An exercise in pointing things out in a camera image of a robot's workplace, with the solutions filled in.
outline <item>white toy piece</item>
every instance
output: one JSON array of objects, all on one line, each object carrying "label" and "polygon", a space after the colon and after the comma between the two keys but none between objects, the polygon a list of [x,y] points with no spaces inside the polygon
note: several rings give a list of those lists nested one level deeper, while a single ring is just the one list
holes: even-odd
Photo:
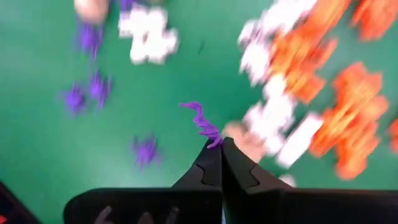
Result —
[{"label": "white toy piece", "polygon": [[167,12],[160,7],[147,9],[134,6],[131,12],[122,12],[119,19],[119,36],[132,37],[130,59],[134,64],[149,61],[162,64],[166,56],[176,51],[177,30],[165,30]]},{"label": "white toy piece", "polygon": [[244,50],[239,72],[249,74],[251,86],[263,84],[268,76],[271,45],[267,42],[252,41]]},{"label": "white toy piece", "polygon": [[287,34],[299,20],[308,15],[316,2],[317,0],[278,0],[262,12],[260,30],[264,35],[272,35],[278,30]]},{"label": "white toy piece", "polygon": [[286,184],[289,184],[291,187],[296,187],[296,181],[294,180],[294,177],[289,174],[285,174],[279,177],[279,180],[285,182]]},{"label": "white toy piece", "polygon": [[285,145],[277,155],[278,165],[289,168],[310,147],[313,135],[323,124],[322,118],[309,113],[301,124],[287,138]]},{"label": "white toy piece", "polygon": [[266,154],[277,154],[285,144],[282,132],[293,123],[295,101],[289,95],[275,96],[265,106],[260,102],[249,108],[243,118],[248,130],[259,139],[264,140]]},{"label": "white toy piece", "polygon": [[282,74],[275,74],[262,89],[262,96],[264,99],[269,99],[276,96],[282,96],[286,89],[286,80]]}]

